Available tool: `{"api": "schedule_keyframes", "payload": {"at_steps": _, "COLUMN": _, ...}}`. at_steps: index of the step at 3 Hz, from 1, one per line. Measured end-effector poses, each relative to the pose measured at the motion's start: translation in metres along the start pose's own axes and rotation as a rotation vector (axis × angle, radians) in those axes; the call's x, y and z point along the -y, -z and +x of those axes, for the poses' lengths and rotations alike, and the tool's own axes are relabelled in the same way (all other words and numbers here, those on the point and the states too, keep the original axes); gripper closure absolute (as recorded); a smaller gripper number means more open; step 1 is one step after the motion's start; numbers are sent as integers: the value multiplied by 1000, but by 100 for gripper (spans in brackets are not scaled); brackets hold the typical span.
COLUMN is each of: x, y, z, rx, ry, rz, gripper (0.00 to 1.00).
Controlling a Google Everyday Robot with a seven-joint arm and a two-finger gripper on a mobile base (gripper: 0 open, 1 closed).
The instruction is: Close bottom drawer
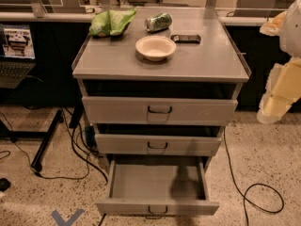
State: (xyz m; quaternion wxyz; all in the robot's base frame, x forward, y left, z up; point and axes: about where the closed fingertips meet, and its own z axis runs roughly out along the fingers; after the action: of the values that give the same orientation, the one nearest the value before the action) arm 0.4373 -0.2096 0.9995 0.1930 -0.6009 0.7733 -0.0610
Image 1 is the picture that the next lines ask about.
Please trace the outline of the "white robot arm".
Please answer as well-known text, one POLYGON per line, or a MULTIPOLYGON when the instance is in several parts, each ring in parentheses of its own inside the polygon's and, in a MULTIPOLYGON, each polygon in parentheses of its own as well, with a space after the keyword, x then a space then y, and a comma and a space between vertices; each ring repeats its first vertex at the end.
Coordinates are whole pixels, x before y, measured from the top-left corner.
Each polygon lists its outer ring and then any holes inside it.
POLYGON ((257 120, 271 124, 280 121, 301 98, 301 0, 295 0, 287 11, 270 19, 260 32, 279 36, 280 49, 291 56, 284 65, 274 65, 261 97, 257 120))

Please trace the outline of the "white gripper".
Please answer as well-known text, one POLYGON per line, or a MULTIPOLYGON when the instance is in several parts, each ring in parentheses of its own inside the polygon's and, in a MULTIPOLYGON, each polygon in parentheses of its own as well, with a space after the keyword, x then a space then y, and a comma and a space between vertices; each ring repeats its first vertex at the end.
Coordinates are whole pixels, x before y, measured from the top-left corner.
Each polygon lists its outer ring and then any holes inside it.
MULTIPOLYGON (((260 28, 267 36, 278 36, 287 12, 269 19, 260 28)), ((270 71, 261 97, 257 120, 263 124, 280 121, 293 103, 301 98, 301 58, 293 57, 285 65, 276 63, 270 71)))

